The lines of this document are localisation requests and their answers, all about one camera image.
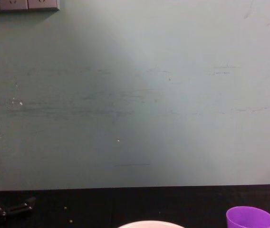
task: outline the table surface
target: table surface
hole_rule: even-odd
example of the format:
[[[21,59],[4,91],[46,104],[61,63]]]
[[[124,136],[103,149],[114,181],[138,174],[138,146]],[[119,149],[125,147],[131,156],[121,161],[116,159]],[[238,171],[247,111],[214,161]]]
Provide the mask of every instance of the table surface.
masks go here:
[[[270,213],[270,185],[0,191],[7,206],[31,196],[37,198],[32,216],[6,227],[117,228],[161,220],[186,228],[225,228],[231,207],[253,206]]]

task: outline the scuff mark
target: scuff mark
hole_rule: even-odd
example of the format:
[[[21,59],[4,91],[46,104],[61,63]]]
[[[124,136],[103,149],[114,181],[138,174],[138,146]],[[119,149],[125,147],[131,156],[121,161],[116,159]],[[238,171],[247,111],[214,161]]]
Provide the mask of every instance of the scuff mark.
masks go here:
[[[143,166],[143,165],[151,165],[150,163],[140,163],[140,164],[118,164],[115,165],[115,167],[121,167],[121,166]]]
[[[254,2],[254,0],[251,0],[249,9],[248,9],[247,13],[244,15],[244,19],[247,19],[249,17],[251,10],[252,10],[253,2]]]

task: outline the electrical socket panel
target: electrical socket panel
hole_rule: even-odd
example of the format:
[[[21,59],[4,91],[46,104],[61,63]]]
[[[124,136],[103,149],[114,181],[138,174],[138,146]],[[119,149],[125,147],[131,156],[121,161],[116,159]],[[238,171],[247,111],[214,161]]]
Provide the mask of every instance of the electrical socket panel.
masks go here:
[[[28,0],[29,9],[59,9],[58,0]]]
[[[27,10],[27,0],[0,0],[0,10]]]

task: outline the wall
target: wall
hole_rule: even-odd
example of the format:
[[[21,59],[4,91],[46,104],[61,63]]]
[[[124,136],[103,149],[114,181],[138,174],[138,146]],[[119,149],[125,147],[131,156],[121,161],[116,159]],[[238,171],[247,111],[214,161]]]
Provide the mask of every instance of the wall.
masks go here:
[[[269,0],[0,15],[0,190],[266,183]]]

